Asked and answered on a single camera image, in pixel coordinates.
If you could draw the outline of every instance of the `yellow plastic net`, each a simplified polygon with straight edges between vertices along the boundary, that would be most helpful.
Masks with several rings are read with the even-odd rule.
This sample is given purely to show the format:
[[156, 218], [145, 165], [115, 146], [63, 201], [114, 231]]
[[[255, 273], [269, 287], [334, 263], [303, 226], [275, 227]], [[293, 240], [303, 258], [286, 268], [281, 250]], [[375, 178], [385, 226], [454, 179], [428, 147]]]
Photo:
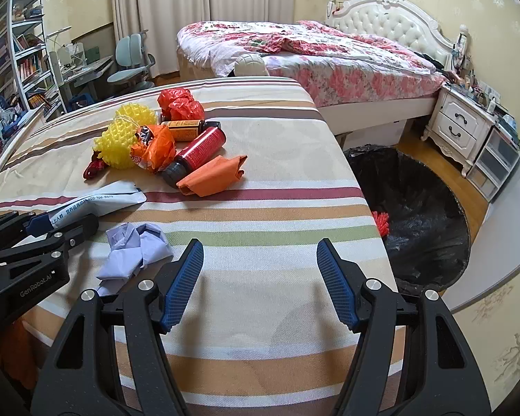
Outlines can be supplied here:
[[138, 103], [122, 105], [108, 129], [94, 140], [93, 150], [100, 152], [98, 157], [113, 168], [131, 168], [135, 165], [130, 154], [131, 146], [136, 142], [137, 129], [156, 123], [156, 114], [148, 106]]

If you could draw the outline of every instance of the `nightstand drawer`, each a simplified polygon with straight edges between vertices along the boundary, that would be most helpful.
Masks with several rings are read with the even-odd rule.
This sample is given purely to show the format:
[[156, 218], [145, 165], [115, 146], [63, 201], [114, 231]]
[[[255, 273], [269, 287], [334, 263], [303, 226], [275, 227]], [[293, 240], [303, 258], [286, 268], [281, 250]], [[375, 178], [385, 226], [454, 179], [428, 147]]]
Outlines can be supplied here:
[[464, 158], [468, 158], [476, 140], [457, 123], [440, 112], [435, 119], [433, 131], [439, 134]]
[[468, 108], [460, 105], [451, 95], [447, 96], [441, 112], [471, 135], [475, 135], [478, 126], [484, 123], [480, 116], [474, 115]]

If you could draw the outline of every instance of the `black bottle cap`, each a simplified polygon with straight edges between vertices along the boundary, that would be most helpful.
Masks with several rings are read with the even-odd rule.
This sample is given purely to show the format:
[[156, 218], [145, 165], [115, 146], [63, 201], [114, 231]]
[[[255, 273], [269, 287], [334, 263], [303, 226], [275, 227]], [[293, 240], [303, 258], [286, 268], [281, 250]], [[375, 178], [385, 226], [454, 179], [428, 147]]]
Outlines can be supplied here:
[[177, 182], [183, 180], [188, 174], [189, 172], [183, 164], [173, 161], [162, 172], [162, 178], [171, 187], [177, 189]]
[[221, 122], [218, 122], [216, 120], [210, 120], [210, 121], [207, 121], [204, 123], [204, 129], [206, 130], [206, 128], [219, 128], [220, 130], [222, 129], [222, 123]]

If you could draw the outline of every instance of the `blue gripper pad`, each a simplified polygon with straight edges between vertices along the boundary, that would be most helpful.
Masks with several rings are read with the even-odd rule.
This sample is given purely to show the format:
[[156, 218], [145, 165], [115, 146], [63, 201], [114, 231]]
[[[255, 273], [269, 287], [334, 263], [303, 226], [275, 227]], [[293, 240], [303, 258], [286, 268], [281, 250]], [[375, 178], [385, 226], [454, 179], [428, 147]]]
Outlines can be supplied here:
[[339, 320], [352, 329], [358, 323], [355, 296], [324, 241], [318, 243], [316, 259]]
[[42, 236], [43, 234], [47, 234], [49, 231], [52, 231], [53, 229], [54, 227], [50, 223], [50, 218], [48, 217], [47, 212], [33, 217], [25, 225], [25, 233], [32, 235], [35, 238]]
[[196, 242], [166, 294], [164, 316], [160, 324], [168, 332], [181, 322], [203, 262], [204, 249], [200, 242]]

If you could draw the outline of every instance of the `pink floral comforter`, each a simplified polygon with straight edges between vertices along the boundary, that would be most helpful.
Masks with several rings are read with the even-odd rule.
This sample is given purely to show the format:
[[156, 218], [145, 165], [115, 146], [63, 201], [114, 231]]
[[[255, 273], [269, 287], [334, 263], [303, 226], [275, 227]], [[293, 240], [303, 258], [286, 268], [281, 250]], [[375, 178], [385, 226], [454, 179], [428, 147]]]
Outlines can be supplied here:
[[177, 40], [195, 65], [217, 76], [227, 76], [242, 54], [259, 53], [270, 75], [294, 78], [318, 107], [417, 98], [445, 81], [430, 62], [398, 43], [314, 21], [202, 22], [184, 27]]

